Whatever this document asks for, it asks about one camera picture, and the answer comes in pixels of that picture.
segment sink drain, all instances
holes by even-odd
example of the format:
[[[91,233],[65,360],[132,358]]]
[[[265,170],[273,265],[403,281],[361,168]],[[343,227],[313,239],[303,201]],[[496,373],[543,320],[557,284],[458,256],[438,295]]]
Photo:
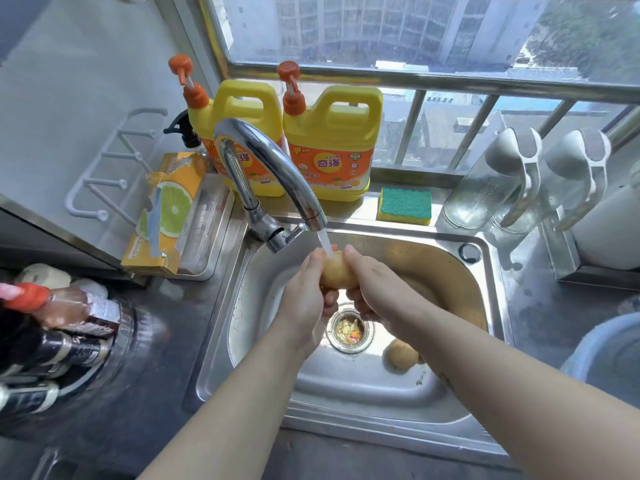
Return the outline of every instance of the sink drain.
[[[373,325],[360,318],[353,308],[344,308],[331,317],[326,326],[329,342],[340,352],[356,354],[373,340]]]

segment kitchen counter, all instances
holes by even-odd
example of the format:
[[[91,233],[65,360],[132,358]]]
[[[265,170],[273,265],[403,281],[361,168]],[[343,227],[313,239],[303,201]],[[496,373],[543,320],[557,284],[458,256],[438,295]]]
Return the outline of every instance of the kitchen counter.
[[[445,196],[446,191],[434,189],[434,221]],[[290,202],[282,197],[273,205],[290,207]],[[328,203],[325,211],[354,215],[358,204]],[[236,203],[228,233],[240,231],[241,216]],[[625,290],[556,282],[537,230],[517,245],[501,246],[499,253],[515,346],[554,367],[569,357],[590,329],[626,311],[633,296]],[[69,460],[140,473],[191,416],[184,400],[217,318],[212,314],[227,265],[223,250],[214,276],[206,282],[156,278],[146,290],[123,289],[123,296],[138,310],[138,330],[130,357],[109,385],[108,395],[4,424],[4,435],[57,445]],[[335,476],[336,471],[347,478],[367,479],[522,477],[512,470],[282,429],[264,478],[320,479]]]

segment tree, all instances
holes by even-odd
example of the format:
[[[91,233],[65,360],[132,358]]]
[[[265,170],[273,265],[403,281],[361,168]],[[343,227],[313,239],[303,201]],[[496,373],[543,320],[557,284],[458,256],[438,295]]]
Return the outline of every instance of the tree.
[[[640,84],[640,16],[629,0],[553,0],[527,44],[538,65],[594,82]]]

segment yellow bottle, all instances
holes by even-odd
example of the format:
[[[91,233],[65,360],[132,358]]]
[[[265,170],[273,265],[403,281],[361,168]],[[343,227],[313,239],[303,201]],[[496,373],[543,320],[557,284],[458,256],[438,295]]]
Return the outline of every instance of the yellow bottle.
[[[169,67],[184,87],[184,99],[187,101],[191,126],[202,139],[213,165],[220,174],[228,175],[213,142],[213,131],[224,118],[239,118],[251,123],[275,141],[285,153],[287,152],[280,103],[276,91],[270,85],[265,82],[225,80],[220,84],[216,97],[210,99],[201,85],[191,81],[189,74],[193,70],[193,64],[186,55],[174,55],[169,60]],[[239,97],[257,100],[238,99]],[[273,174],[246,148],[236,144],[236,151],[242,161],[244,174],[256,195],[284,195],[284,189]],[[231,180],[226,178],[225,181],[229,187],[236,189]]]
[[[319,199],[352,202],[369,189],[373,150],[382,122],[382,92],[378,88],[331,86],[307,107],[296,79],[300,68],[283,62],[278,74],[287,90],[284,134],[291,160]],[[355,107],[334,104],[363,104]]]

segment high-rise building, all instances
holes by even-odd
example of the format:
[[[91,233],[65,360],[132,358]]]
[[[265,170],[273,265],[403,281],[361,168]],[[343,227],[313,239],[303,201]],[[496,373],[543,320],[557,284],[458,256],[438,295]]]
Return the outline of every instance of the high-rise building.
[[[225,0],[239,58],[504,70],[547,0]]]

